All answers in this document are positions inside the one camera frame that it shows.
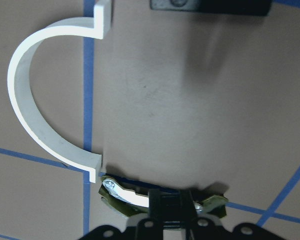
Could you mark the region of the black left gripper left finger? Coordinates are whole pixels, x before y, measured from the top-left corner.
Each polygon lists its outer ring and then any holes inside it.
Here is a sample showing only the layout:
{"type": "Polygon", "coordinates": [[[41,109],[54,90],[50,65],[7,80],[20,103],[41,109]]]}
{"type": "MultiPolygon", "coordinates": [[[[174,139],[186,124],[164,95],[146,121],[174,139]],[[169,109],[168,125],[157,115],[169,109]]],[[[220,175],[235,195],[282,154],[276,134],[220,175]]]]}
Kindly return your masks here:
{"type": "Polygon", "coordinates": [[[148,196],[148,216],[155,220],[162,220],[161,191],[159,189],[151,189],[148,193],[148,196]]]}

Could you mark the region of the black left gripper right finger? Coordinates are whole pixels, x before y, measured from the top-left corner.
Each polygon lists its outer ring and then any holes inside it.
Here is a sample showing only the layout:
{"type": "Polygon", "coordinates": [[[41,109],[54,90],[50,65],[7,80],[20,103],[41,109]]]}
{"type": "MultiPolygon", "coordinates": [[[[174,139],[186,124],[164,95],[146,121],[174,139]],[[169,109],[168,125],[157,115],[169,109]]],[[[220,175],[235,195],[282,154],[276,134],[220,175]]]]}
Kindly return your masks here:
{"type": "Polygon", "coordinates": [[[195,219],[197,211],[189,190],[180,190],[180,215],[182,219],[195,219]]]}

